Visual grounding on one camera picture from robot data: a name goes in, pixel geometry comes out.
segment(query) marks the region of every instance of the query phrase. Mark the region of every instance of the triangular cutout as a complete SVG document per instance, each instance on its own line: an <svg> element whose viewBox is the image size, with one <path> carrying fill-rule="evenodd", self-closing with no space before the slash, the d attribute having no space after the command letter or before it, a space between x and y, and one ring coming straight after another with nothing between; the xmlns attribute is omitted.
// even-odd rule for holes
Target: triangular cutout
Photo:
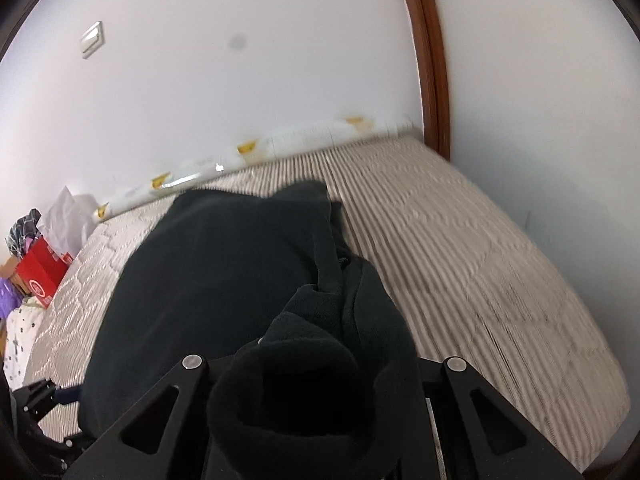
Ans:
<svg viewBox="0 0 640 480"><path fill-rule="evenodd" d="M494 455L504 455L527 443L525 435L480 390L471 392L471 400Z"/></svg>
<svg viewBox="0 0 640 480"><path fill-rule="evenodd" d="M177 399L178 388L169 386L122 432L120 437L123 444L148 455L158 452L164 428Z"/></svg>

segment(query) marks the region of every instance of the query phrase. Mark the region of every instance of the striped mattress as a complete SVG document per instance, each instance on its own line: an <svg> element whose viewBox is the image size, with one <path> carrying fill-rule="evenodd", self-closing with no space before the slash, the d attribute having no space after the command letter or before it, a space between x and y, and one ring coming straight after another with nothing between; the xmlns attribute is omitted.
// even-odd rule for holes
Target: striped mattress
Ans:
<svg viewBox="0 0 640 480"><path fill-rule="evenodd" d="M378 269L418 353L468 360L585 469L628 412L625 379L585 306L519 228L409 137L299 155L204 187L267 196L303 178L324 180L343 202L347 240ZM96 229L47 310L26 381L82 382L119 273L172 200ZM58 407L41 426L61 440L78 430L76 415Z"/></svg>

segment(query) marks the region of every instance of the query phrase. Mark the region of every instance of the red box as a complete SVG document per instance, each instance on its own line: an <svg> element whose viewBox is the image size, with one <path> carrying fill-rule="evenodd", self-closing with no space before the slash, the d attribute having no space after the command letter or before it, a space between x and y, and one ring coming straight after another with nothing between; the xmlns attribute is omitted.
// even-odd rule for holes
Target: red box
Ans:
<svg viewBox="0 0 640 480"><path fill-rule="evenodd" d="M20 260L15 271L47 308L68 268L69 266L49 247L47 241L40 237Z"/></svg>

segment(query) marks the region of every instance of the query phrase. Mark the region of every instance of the purple bag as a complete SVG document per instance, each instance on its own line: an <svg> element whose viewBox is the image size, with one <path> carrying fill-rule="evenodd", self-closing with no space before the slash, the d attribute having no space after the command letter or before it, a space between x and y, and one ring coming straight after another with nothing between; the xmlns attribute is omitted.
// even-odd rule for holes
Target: purple bag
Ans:
<svg viewBox="0 0 640 480"><path fill-rule="evenodd" d="M9 313L22 304L22 294L14 284L0 278L0 319L6 319Z"/></svg>

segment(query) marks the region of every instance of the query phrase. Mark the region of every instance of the cardboard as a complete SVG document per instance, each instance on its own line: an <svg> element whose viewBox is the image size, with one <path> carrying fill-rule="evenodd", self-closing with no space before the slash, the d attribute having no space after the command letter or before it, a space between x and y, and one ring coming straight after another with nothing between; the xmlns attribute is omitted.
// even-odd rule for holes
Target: cardboard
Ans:
<svg viewBox="0 0 640 480"><path fill-rule="evenodd" d="M21 293L27 295L31 294L29 287L22 280L18 273L15 272L15 267L18 265L18 258L10 256L9 259L0 267L0 278L5 278L14 284L14 286L21 291Z"/></svg>

